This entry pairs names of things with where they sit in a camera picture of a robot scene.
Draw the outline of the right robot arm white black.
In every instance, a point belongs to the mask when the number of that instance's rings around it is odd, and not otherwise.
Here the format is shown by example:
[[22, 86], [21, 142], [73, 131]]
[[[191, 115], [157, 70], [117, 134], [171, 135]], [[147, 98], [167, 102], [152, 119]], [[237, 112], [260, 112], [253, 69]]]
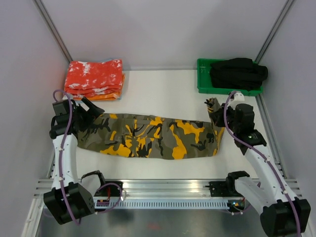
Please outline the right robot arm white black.
[[224, 127], [235, 145], [254, 168], [257, 185], [245, 171], [231, 172], [225, 190], [242, 195], [260, 216], [261, 226], [269, 237], [282, 237], [305, 232], [311, 212], [306, 199], [293, 192], [269, 156], [267, 143], [254, 128], [253, 107], [238, 104], [235, 108], [223, 104], [218, 110], [210, 108], [209, 116], [218, 127]]

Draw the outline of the black trousers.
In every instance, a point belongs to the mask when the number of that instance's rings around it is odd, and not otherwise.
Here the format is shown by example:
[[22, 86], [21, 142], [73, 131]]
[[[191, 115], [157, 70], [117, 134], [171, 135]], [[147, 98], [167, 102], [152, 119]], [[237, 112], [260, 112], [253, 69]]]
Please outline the black trousers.
[[248, 58], [234, 58], [210, 64], [214, 88], [258, 90], [268, 78], [268, 68]]

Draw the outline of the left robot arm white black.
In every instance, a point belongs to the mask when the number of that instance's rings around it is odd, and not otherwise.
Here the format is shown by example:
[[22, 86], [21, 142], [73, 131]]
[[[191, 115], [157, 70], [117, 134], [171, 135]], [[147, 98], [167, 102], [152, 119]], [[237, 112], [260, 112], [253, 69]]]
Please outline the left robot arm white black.
[[79, 183], [76, 149], [78, 134], [84, 131], [104, 112], [87, 98], [81, 100], [88, 109], [74, 100], [53, 103], [55, 116], [51, 120], [49, 136], [55, 150], [55, 176], [51, 191], [44, 193], [43, 201], [58, 224], [94, 213], [92, 194]]

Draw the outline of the camouflage yellow green trousers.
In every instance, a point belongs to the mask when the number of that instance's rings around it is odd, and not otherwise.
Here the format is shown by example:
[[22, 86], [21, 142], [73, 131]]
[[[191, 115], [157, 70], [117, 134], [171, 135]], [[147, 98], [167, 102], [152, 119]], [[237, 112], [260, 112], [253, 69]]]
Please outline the camouflage yellow green trousers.
[[103, 113], [78, 133], [78, 147], [126, 158], [202, 158], [218, 153], [224, 131], [213, 120]]

